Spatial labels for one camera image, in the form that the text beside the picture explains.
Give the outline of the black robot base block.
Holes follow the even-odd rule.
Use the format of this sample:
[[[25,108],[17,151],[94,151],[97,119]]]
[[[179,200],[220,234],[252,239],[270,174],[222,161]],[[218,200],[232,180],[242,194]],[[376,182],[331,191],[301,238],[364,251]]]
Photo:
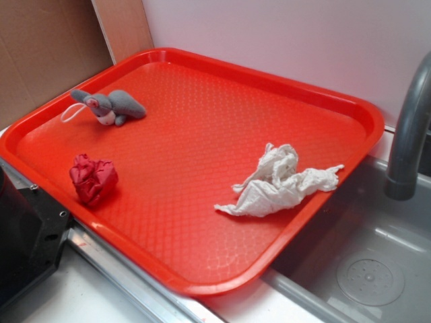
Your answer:
[[[71,214],[42,188],[16,188],[1,170],[1,310],[59,267]]]

